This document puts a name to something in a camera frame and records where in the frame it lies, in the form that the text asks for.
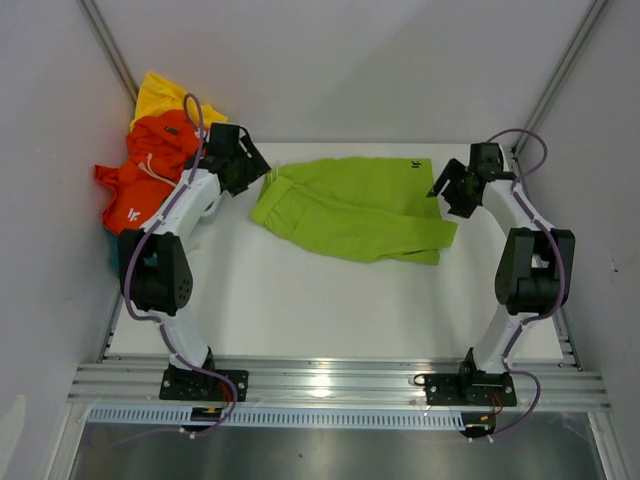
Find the lime green shorts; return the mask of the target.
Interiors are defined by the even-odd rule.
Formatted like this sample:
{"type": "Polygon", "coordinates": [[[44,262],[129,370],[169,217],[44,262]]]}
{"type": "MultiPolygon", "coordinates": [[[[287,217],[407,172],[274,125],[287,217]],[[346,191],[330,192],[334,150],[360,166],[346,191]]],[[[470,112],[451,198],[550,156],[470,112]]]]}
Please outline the lime green shorts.
{"type": "Polygon", "coordinates": [[[436,265],[457,225],[443,219],[428,158],[291,163],[265,177],[251,220],[307,251],[356,262],[436,265]]]}

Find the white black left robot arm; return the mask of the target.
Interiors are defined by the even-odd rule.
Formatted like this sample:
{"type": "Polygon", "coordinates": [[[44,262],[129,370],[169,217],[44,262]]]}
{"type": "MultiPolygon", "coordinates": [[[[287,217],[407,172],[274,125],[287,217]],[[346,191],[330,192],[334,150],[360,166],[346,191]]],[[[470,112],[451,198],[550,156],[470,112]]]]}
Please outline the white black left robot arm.
{"type": "Polygon", "coordinates": [[[205,368],[210,347],[188,308],[194,278],[185,243],[221,196],[243,193],[269,170],[245,127],[213,123],[156,213],[118,236],[124,306],[135,321],[155,325],[170,364],[186,370],[182,388],[197,400],[215,392],[217,376],[205,368]]]}

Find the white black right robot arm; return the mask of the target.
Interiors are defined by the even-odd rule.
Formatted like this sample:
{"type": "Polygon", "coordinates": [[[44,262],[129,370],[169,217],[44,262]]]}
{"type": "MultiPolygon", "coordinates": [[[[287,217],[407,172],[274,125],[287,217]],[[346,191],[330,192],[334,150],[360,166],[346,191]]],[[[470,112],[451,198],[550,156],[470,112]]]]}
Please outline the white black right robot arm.
{"type": "Polygon", "coordinates": [[[486,210],[506,235],[494,281],[498,307],[470,350],[475,368],[456,380],[458,395],[475,404],[492,392],[488,374],[507,372],[518,343],[566,302],[575,236],[543,218],[494,142],[472,144],[467,164],[449,160],[428,195],[442,196],[448,213],[460,218],[486,210]]]}

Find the orange shorts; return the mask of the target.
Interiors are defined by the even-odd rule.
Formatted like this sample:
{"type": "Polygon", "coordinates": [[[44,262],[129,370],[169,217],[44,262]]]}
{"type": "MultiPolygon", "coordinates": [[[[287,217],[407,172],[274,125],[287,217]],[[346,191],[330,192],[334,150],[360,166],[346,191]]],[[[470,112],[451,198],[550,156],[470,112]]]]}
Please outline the orange shorts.
{"type": "Polygon", "coordinates": [[[149,220],[179,183],[198,144],[199,134],[181,110],[138,119],[126,138],[124,163],[94,167],[96,182],[111,192],[102,213],[106,230],[117,236],[149,220]]]}

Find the yellow shorts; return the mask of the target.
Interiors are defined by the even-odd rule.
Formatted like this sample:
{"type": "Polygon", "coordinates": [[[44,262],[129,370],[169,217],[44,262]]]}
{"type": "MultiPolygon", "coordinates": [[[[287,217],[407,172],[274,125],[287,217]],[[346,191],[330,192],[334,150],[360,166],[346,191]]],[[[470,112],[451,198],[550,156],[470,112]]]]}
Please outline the yellow shorts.
{"type": "MultiPolygon", "coordinates": [[[[170,110],[184,111],[184,97],[187,91],[165,77],[148,71],[145,73],[139,88],[133,120],[129,130],[133,130],[135,123],[146,116],[159,116],[170,110]]],[[[211,123],[229,121],[228,117],[220,113],[213,106],[200,104],[200,110],[205,127],[211,123]]],[[[198,110],[193,100],[188,101],[188,112],[192,120],[198,119],[198,110]]]]}

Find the teal shorts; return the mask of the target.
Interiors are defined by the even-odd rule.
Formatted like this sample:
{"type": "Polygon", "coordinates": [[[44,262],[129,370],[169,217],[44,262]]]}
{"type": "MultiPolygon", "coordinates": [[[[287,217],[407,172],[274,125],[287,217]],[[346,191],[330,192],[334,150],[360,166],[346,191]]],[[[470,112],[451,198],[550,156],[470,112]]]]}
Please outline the teal shorts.
{"type": "Polygon", "coordinates": [[[111,231],[105,231],[108,243],[108,265],[116,273],[119,274],[119,254],[118,254],[118,236],[111,231]]]}

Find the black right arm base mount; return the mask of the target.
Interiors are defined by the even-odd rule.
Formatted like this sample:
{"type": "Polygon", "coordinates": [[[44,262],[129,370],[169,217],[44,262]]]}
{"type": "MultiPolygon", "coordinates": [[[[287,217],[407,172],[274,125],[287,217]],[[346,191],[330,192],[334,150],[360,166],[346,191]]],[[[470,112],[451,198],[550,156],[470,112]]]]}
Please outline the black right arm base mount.
{"type": "Polygon", "coordinates": [[[419,373],[412,382],[421,387],[431,406],[515,407],[517,396],[509,373],[487,373],[477,367],[470,348],[456,373],[419,373]]]}

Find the aluminium corner post right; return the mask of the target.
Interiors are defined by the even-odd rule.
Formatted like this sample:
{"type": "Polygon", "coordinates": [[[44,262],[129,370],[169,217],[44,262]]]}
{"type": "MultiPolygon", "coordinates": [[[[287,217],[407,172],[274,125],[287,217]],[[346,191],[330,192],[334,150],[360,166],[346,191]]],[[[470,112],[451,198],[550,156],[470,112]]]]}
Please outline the aluminium corner post right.
{"type": "Polygon", "coordinates": [[[542,126],[612,4],[611,0],[593,0],[589,3],[586,13],[560,56],[532,112],[528,115],[524,129],[537,132],[542,126]]]}

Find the aluminium corner post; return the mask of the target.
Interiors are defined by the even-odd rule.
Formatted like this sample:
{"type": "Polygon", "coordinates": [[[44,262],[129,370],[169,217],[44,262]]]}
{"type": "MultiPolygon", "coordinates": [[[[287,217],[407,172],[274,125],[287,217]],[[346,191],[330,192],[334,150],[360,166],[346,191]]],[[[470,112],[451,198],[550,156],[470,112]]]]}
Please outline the aluminium corner post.
{"type": "Polygon", "coordinates": [[[524,129],[537,132],[542,126],[612,4],[611,0],[593,0],[589,3],[586,13],[560,56],[532,112],[528,115],[524,129]]]}
{"type": "Polygon", "coordinates": [[[95,0],[77,0],[76,3],[116,79],[123,88],[127,99],[132,105],[135,105],[139,92],[138,84],[127,65],[121,49],[117,45],[116,39],[98,3],[95,0]]]}

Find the aluminium corner post left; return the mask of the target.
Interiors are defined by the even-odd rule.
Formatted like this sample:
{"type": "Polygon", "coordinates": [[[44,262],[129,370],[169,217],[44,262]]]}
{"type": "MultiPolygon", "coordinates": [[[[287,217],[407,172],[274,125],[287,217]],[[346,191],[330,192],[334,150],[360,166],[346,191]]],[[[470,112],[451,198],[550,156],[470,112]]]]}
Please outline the aluminium corner post left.
{"type": "Polygon", "coordinates": [[[132,105],[135,105],[139,92],[138,84],[127,65],[121,49],[117,45],[116,39],[98,3],[95,0],[77,0],[76,3],[116,79],[123,88],[127,99],[132,105]]]}

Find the aluminium frame rail front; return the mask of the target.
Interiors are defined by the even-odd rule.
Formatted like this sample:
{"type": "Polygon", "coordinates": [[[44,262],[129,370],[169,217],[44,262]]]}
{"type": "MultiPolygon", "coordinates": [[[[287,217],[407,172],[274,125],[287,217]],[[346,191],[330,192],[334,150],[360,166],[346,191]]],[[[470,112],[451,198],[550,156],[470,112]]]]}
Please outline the aluminium frame rail front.
{"type": "MultiPolygon", "coordinates": [[[[67,400],[70,403],[159,403],[160,384],[168,364],[162,356],[107,357],[78,366],[67,400]]],[[[451,362],[426,360],[353,360],[330,358],[216,359],[219,369],[246,370],[246,406],[408,410],[425,403],[413,382],[420,373],[451,372],[451,362]]],[[[540,381],[538,410],[608,412],[611,401],[602,376],[573,365],[525,364],[540,381]]]]}

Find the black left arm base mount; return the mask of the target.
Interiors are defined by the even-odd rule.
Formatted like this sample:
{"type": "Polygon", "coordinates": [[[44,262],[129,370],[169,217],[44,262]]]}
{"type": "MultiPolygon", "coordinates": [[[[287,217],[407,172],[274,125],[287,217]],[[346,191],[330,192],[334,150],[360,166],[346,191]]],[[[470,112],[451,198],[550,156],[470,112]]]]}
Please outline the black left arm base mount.
{"type": "MultiPolygon", "coordinates": [[[[203,369],[213,371],[231,382],[237,391],[237,401],[246,400],[249,372],[238,369],[217,369],[211,350],[205,357],[203,369]]],[[[229,384],[221,379],[170,364],[163,373],[159,390],[161,400],[231,402],[229,384]]]]}

